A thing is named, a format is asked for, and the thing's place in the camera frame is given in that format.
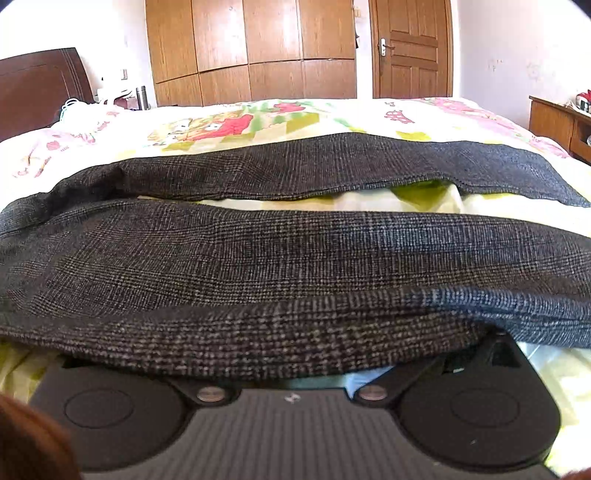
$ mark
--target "ribbed black surface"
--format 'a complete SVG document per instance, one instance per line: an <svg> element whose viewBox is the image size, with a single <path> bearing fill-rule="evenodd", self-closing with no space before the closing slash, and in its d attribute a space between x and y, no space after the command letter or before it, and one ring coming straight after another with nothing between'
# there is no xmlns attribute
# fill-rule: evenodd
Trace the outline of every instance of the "ribbed black surface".
<svg viewBox="0 0 591 480"><path fill-rule="evenodd" d="M383 410L359 407L342 390L246 390L228 407L201 410L168 451L87 480L550 480L538 466L483 475L429 459Z"/></svg>

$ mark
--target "door handle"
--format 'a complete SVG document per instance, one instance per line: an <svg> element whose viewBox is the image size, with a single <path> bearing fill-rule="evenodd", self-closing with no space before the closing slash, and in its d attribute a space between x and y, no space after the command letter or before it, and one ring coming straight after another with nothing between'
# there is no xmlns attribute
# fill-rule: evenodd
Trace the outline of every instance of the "door handle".
<svg viewBox="0 0 591 480"><path fill-rule="evenodd" d="M382 57L386 56L386 48L389 48L390 50L394 50L396 47L393 47L392 45L386 45L386 39L380 38L379 39L379 53Z"/></svg>

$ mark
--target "white wall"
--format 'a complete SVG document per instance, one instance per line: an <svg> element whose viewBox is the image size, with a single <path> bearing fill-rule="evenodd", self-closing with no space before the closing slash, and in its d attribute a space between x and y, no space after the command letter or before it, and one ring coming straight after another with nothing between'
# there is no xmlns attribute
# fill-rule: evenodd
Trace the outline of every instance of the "white wall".
<svg viewBox="0 0 591 480"><path fill-rule="evenodd" d="M462 65L460 62L460 24L458 20L458 0L450 0L452 5L452 28L453 28L453 94L460 95L462 81ZM355 18L355 30L359 38L359 48L356 53L357 62L357 98L373 98L373 71L372 71L372 45L371 45L371 22L369 20L369 0L353 0L353 5L359 9L360 17Z"/></svg>
<svg viewBox="0 0 591 480"><path fill-rule="evenodd" d="M529 95L591 88L591 20L571 0L457 0L460 94L527 127Z"/></svg>
<svg viewBox="0 0 591 480"><path fill-rule="evenodd" d="M155 105L143 0L13 0L0 12L0 59L76 47L93 93L119 83L146 85Z"/></svg>

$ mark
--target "round black pad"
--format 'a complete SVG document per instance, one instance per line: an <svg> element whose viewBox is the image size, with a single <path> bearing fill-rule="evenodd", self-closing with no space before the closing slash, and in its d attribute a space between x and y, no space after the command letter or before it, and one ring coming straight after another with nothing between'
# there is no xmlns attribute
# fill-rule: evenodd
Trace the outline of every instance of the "round black pad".
<svg viewBox="0 0 591 480"><path fill-rule="evenodd" d="M107 369L50 371L31 405L72 436L82 471L108 471L164 450L183 427L185 407L166 383Z"/></svg>
<svg viewBox="0 0 591 480"><path fill-rule="evenodd" d="M560 428L556 404L521 369L446 374L402 397L398 418L419 447L470 469L511 469L540 461Z"/></svg>

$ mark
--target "white cable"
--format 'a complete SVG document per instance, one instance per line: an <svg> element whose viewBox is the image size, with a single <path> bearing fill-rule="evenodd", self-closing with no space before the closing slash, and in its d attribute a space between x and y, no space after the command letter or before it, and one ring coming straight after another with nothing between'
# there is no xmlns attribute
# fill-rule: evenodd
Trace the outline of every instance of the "white cable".
<svg viewBox="0 0 591 480"><path fill-rule="evenodd" d="M64 103L61 106L61 113L60 113L60 122L61 120L64 118L64 113L66 113L67 108L70 105L74 105L76 102L79 102L78 98L68 98L68 100L66 100L66 103Z"/></svg>

